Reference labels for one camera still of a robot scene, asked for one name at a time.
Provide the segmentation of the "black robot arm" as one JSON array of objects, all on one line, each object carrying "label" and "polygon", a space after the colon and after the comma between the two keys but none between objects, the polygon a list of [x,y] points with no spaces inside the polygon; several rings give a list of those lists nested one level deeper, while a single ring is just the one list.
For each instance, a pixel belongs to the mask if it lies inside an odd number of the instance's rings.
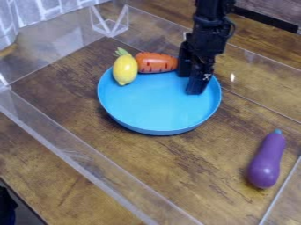
[{"label": "black robot arm", "polygon": [[200,95],[214,74],[216,56],[224,54],[236,24],[229,20],[236,0],[196,0],[193,30],[180,45],[180,77],[188,77],[186,92]]}]

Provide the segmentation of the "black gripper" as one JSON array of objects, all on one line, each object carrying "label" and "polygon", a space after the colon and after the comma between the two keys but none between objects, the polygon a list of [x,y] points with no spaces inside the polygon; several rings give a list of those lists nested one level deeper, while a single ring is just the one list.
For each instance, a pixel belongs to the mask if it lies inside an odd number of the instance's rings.
[{"label": "black gripper", "polygon": [[189,77],[186,92],[200,95],[208,88],[214,73],[216,56],[224,54],[229,38],[236,32],[236,24],[228,17],[209,20],[194,15],[193,31],[180,46],[180,77]]}]

